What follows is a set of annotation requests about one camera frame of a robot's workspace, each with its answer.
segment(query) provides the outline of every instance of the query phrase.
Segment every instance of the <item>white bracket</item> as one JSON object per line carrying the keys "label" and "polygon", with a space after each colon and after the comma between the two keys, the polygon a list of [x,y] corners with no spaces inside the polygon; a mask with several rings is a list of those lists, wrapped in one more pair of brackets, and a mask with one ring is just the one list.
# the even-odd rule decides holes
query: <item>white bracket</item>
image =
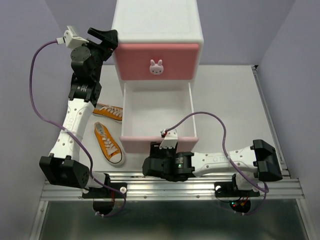
{"label": "white bracket", "polygon": [[173,129],[168,131],[161,142],[160,149],[174,149],[178,143],[178,133],[177,130]]}
{"label": "white bracket", "polygon": [[63,39],[67,48],[75,49],[77,47],[80,47],[82,44],[89,42],[88,40],[79,36],[74,26],[68,25],[66,27],[68,28],[68,30],[64,32]]}

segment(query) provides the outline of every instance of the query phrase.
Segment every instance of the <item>white table surface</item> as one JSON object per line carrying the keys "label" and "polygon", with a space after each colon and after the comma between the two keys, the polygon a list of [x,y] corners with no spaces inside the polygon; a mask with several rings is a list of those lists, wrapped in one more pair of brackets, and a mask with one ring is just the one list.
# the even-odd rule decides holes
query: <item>white table surface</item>
{"label": "white table surface", "polygon": [[[115,66],[102,67],[99,102],[121,107],[123,94]],[[252,145],[254,139],[263,139],[275,146],[264,107],[251,66],[201,65],[192,91],[194,111],[207,111],[220,117],[227,129],[226,148],[229,151]],[[87,123],[83,144],[93,158],[93,170],[98,172],[141,172],[147,154],[125,154],[122,167],[109,165],[94,134],[94,123],[101,122],[121,145],[121,124],[112,119],[92,115]],[[194,152],[222,152],[223,129],[208,115],[195,117],[199,142]],[[89,166],[88,157],[80,151],[80,162]]]}

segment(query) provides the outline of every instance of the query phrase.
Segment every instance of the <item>pink drawer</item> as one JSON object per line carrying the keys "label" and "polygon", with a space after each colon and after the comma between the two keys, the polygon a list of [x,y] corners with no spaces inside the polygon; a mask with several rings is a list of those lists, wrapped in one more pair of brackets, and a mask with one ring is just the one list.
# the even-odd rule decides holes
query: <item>pink drawer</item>
{"label": "pink drawer", "polygon": [[[114,51],[119,78],[130,80],[192,80],[201,47],[197,43],[122,43]],[[162,60],[152,73],[151,60]]]}

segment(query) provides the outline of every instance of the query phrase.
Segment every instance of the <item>screw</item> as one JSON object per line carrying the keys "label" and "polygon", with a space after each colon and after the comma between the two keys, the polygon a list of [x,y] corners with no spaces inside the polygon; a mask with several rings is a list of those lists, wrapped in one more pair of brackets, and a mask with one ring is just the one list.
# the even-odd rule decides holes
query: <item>screw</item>
{"label": "screw", "polygon": [[120,192],[125,194],[127,192],[127,189],[124,186],[122,186],[120,187]]}

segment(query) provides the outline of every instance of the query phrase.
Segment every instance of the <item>purple cable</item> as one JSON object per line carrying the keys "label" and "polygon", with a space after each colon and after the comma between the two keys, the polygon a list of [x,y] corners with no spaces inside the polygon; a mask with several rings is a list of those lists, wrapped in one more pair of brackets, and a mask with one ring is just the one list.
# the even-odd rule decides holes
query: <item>purple cable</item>
{"label": "purple cable", "polygon": [[90,174],[90,177],[96,182],[98,183],[99,185],[103,186],[104,188],[106,189],[109,189],[111,191],[114,191],[114,192],[117,192],[119,193],[124,201],[123,201],[123,204],[121,205],[121,208],[116,211],[115,213],[110,213],[110,214],[106,214],[106,215],[103,215],[103,214],[100,214],[100,213],[96,213],[97,215],[101,216],[101,217],[113,217],[117,214],[119,214],[125,207],[126,205],[126,196],[120,192],[119,190],[115,189],[115,188],[112,188],[112,187],[109,187],[105,184],[103,184],[102,182],[98,181],[97,179],[94,178],[93,174],[92,174],[92,170],[93,170],[93,167],[94,167],[94,161],[90,155],[90,153],[88,152],[88,150],[86,149],[86,147],[81,143],[81,141],[70,131],[68,131],[64,126],[60,125],[59,123],[55,122],[55,121],[51,121],[51,120],[47,120],[45,119],[37,110],[36,106],[35,106],[35,101],[34,101],[34,96],[33,96],[33,92],[32,92],[32,78],[33,78],[33,72],[34,72],[34,66],[35,66],[35,61],[36,61],[36,57],[38,55],[38,53],[44,49],[46,46],[50,45],[50,44],[58,44],[57,40],[54,40],[54,41],[49,41],[47,43],[45,43],[44,45],[42,45],[33,55],[33,58],[32,58],[32,62],[31,62],[31,67],[30,67],[30,76],[29,76],[29,94],[30,94],[30,100],[31,100],[31,105],[32,105],[32,108],[35,112],[35,114],[44,122],[46,123],[49,123],[49,124],[52,124],[56,127],[58,127],[59,129],[63,130],[63,131],[67,131],[67,133],[69,134],[69,136],[80,146],[80,148],[82,148],[82,150],[85,152],[85,154],[88,156],[89,160],[90,160],[90,169],[89,169],[89,174]]}
{"label": "purple cable", "polygon": [[223,138],[222,138],[222,149],[223,149],[223,153],[224,155],[226,156],[227,159],[229,159],[229,162],[231,163],[231,165],[234,167],[234,169],[245,179],[247,180],[253,187],[257,188],[258,190],[260,190],[261,192],[264,192],[264,193],[268,193],[269,192],[269,188],[267,186],[266,183],[264,183],[264,186],[265,188],[262,188],[262,187],[259,187],[257,184],[255,184],[253,181],[251,181],[251,179],[249,179],[247,177],[247,175],[245,175],[241,170],[240,168],[237,167],[237,165],[234,163],[234,161],[232,161],[232,159],[229,157],[229,154],[227,152],[227,149],[226,149],[226,137],[227,137],[227,128],[226,128],[226,125],[224,124],[224,122],[216,115],[214,115],[213,113],[210,113],[210,112],[207,112],[207,111],[196,111],[194,113],[190,113],[189,115],[187,115],[185,118],[183,118],[180,122],[178,122],[176,125],[174,125],[173,127],[170,127],[168,129],[166,129],[165,132],[168,132],[168,131],[171,131],[175,128],[177,128],[180,124],[182,124],[186,119],[190,118],[191,116],[193,115],[196,115],[196,114],[206,114],[206,115],[210,115],[211,117],[214,117],[215,119],[217,119],[222,127],[223,127]]}

